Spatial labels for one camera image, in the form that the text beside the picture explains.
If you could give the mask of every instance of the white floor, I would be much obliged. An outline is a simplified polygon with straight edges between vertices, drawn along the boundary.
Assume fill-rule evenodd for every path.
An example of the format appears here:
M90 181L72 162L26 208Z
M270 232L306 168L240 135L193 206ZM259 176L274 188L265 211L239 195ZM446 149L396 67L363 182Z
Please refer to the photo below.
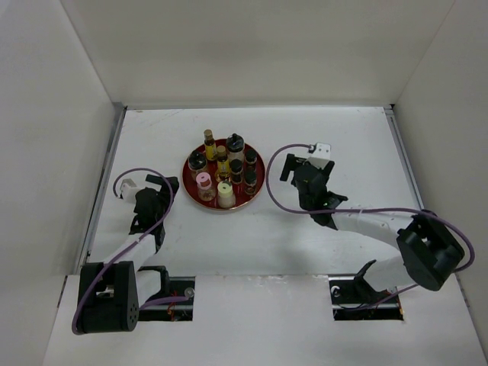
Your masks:
M331 190L359 204L415 207L382 108L131 111L111 181L135 166L179 176L206 128L216 137L242 134L266 162L288 143L330 143L336 162ZM295 153L306 155L304 149ZM278 180L284 157L271 170L271 186L283 204L298 207L296 189ZM131 178L143 184L144 176ZM132 210L107 192L91 261L125 241ZM197 275L194 321L139 323L132 333L75 336L70 323L78 277L73 276L45 366L486 365L454 276L439 292L416 288L402 294L403 322L335 322L327 277L318 274L356 272L373 258L391 257L394 249L282 212L265 190L230 213L206 211L181 190L165 228L164 247L150 263L166 265L173 276Z

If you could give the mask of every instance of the glass bottle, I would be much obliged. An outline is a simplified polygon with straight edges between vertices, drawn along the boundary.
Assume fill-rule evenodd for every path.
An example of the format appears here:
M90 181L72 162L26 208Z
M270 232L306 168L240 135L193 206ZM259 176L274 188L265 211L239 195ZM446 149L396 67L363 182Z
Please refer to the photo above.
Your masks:
M256 193L257 183L256 172L252 169L246 170L246 173L244 174L244 182L246 183L246 186L244 187L244 193L249 196L254 195Z
M227 158L226 148L217 147L217 173L215 178L218 181L225 181L230 176L229 160Z
M246 151L246 167L247 169L256 170L256 162L258 161L258 153L254 149Z
M217 186L217 202L222 208L236 206L236 195L229 181L222 181Z
M235 185L242 183L242 163L238 159L230 162L230 180Z
M209 162L215 161L217 159L217 146L215 145L214 135L212 134L212 130L205 130L204 131L205 137L205 156Z
M207 160L204 154L198 150L193 151L188 157L188 167L190 168L191 178L195 181L198 173L208 172Z
M244 139L237 133L233 133L226 140L227 151L229 152L229 160L239 159L244 162Z
M212 201L215 198L215 187L212 185L212 178L208 173L200 173L197 175L198 197L202 201Z

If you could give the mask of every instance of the white wall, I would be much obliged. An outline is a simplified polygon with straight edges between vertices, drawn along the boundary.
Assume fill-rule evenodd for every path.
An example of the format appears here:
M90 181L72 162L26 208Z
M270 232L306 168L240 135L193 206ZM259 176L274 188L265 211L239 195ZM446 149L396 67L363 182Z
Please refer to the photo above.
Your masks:
M488 352L488 2L457 0L402 93L395 112L428 208L474 242L461 274Z
M130 106L386 104L453 0L62 0Z
M0 364L42 364L114 110L59 0L0 2Z

